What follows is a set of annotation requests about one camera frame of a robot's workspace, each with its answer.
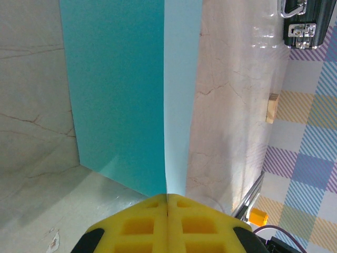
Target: teal panel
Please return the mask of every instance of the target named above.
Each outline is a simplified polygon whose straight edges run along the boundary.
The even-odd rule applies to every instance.
[[[61,0],[61,16],[81,164],[165,193],[164,1]]]
[[[185,195],[202,0],[166,0],[164,133],[168,193]]]

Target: white marble surface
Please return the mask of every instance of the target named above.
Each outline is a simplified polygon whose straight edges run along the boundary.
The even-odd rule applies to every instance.
[[[205,0],[186,194],[231,213],[260,175],[289,57],[277,1]]]
[[[79,166],[58,0],[0,2],[0,252],[70,252],[145,197]]]

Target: plaid fabric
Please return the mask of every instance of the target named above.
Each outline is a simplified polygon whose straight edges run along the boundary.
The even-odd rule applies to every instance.
[[[337,21],[323,46],[291,50],[257,207],[308,252],[337,252]],[[275,235],[294,248],[285,235]]]

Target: yellow foam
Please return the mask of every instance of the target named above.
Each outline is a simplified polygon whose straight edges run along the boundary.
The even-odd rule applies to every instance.
[[[91,226],[103,228],[95,253],[245,253],[234,227],[244,222],[191,199],[158,195]]]

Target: wooden block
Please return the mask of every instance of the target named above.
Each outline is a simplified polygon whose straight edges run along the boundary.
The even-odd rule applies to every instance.
[[[272,124],[276,118],[277,104],[279,103],[279,95],[271,93],[268,99],[267,116],[265,121]]]

